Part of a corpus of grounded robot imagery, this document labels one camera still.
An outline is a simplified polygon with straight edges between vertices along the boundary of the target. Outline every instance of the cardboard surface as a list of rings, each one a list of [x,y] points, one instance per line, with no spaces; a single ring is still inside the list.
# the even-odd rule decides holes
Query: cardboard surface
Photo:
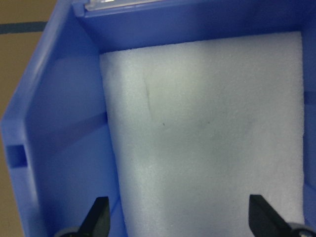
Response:
[[[0,35],[0,118],[10,101],[40,36],[41,32]],[[0,237],[22,237],[23,232],[5,163],[1,137],[0,190]]]
[[[56,0],[0,1],[0,24],[47,21]]]

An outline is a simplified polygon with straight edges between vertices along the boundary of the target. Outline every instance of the blue plastic bin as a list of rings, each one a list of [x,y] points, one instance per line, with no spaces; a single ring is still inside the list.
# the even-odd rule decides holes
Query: blue plastic bin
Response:
[[[79,226],[98,196],[110,198],[110,236],[127,236],[100,53],[297,30],[304,54],[304,214],[316,228],[315,0],[166,0],[97,11],[85,10],[86,2],[57,3],[2,119],[25,236]]]

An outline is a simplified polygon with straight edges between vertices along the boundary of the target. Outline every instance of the plastic bin wall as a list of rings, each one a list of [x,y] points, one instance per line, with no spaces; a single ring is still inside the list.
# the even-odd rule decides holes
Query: plastic bin wall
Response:
[[[85,2],[58,2],[1,123],[27,237],[80,225],[98,196],[110,198],[110,236],[127,236],[100,53],[294,30],[303,36],[304,214],[316,228],[316,1],[166,0],[92,12]]]

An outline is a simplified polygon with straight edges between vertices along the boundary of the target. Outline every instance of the white foam sheet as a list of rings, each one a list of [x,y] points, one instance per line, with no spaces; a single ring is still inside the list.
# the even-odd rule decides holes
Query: white foam sheet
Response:
[[[100,64],[129,237],[250,237],[250,194],[303,223],[299,32],[110,52]]]

